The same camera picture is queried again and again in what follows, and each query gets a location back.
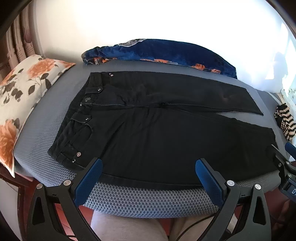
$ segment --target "gray mattress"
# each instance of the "gray mattress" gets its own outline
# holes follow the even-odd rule
[[[103,65],[84,66],[82,63],[64,73],[48,90],[29,116],[14,148],[16,170],[31,174],[46,186],[60,185],[75,174],[64,168],[47,154],[52,145],[68,106],[86,82],[90,72],[152,71],[177,73],[213,79],[247,89],[264,116],[243,113],[221,113],[228,117],[272,128],[282,153],[286,143],[277,127],[273,113],[276,101],[268,93],[257,91],[243,82],[219,74],[199,71],[189,67],[145,62],[110,61]],[[239,182],[251,187],[259,183],[264,191],[274,189],[280,182],[278,172]],[[127,188],[98,182],[92,190],[86,207],[104,213],[141,218],[175,218],[217,211],[202,188],[181,191],[156,191]]]

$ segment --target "blue blanket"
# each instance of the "blue blanket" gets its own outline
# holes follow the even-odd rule
[[[172,40],[134,39],[113,47],[95,47],[81,57],[86,64],[103,64],[113,59],[144,60],[183,65],[237,78],[235,67],[213,51]]]

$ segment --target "silver screw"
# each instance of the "silver screw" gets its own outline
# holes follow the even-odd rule
[[[227,181],[227,185],[228,185],[228,186],[231,186],[231,187],[232,187],[232,186],[234,186],[234,184],[235,184],[235,183],[234,183],[234,181],[232,181],[232,180],[228,180],[228,181]]]
[[[63,182],[63,184],[64,184],[65,186],[69,186],[69,185],[71,184],[71,181],[70,181],[70,180],[65,180],[65,181]]]
[[[37,186],[36,186],[37,189],[40,189],[42,187],[43,187],[43,184],[42,183],[38,183]]]
[[[261,189],[261,186],[259,184],[255,184],[255,188],[260,190]]]

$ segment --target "curtain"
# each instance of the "curtain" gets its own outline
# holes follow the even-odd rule
[[[21,61],[33,54],[29,6],[26,6],[0,40],[0,83]]]

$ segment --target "striped knit fabric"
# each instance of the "striped knit fabric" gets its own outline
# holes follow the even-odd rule
[[[286,139],[288,141],[292,140],[295,136],[296,124],[286,103],[278,105],[274,117],[278,127],[283,130]]]

